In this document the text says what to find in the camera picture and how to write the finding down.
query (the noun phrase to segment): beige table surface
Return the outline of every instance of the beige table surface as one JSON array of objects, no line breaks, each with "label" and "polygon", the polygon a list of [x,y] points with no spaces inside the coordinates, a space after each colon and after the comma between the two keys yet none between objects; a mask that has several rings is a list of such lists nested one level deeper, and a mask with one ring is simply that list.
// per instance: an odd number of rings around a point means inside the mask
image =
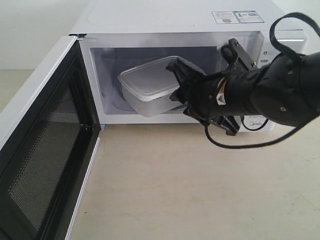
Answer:
[{"label": "beige table surface", "polygon": [[[0,71],[0,107],[30,73]],[[287,131],[211,129],[230,144]],[[199,124],[108,125],[100,137],[71,240],[320,239],[320,120],[251,150],[215,147]]]}]

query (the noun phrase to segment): microwave top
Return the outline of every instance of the microwave top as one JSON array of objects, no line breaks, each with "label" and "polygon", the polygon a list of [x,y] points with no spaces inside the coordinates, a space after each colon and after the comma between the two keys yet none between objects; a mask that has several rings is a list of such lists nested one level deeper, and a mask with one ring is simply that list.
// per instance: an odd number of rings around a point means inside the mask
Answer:
[{"label": "microwave top", "polygon": [[[285,13],[271,0],[93,0],[70,34],[269,31]],[[277,30],[301,30],[283,19]]]}]

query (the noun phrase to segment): microwave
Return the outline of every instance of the microwave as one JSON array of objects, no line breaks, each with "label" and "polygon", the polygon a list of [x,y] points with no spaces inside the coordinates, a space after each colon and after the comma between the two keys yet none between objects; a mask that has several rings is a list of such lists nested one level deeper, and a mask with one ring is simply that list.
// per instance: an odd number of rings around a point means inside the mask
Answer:
[{"label": "microwave", "polygon": [[[229,39],[262,67],[279,54],[269,29],[283,15],[270,0],[89,3],[0,113],[0,239],[69,238],[106,125],[196,123],[181,108],[153,117],[135,112],[119,91],[122,71],[168,56],[208,74],[222,71],[219,50]],[[276,37],[300,53],[308,42],[289,19]],[[246,120],[256,127],[265,121]]]}]

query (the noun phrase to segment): mesh screen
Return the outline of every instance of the mesh screen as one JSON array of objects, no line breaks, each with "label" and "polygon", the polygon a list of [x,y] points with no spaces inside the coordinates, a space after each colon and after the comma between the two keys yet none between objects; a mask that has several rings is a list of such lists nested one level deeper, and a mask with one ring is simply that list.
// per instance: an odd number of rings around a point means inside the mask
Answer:
[{"label": "mesh screen", "polygon": [[77,108],[67,88],[50,114],[37,121],[19,150],[28,149],[8,193],[37,231],[53,200],[80,127]]}]

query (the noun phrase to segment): container lid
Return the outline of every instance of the container lid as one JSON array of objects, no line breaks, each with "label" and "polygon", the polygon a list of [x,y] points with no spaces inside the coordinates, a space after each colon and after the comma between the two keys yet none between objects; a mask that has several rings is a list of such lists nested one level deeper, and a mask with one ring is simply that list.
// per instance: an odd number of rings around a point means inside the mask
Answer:
[{"label": "container lid", "polygon": [[175,75],[166,70],[176,58],[180,57],[169,56],[131,68],[123,71],[118,79],[123,87],[143,102],[161,98],[179,88]]}]

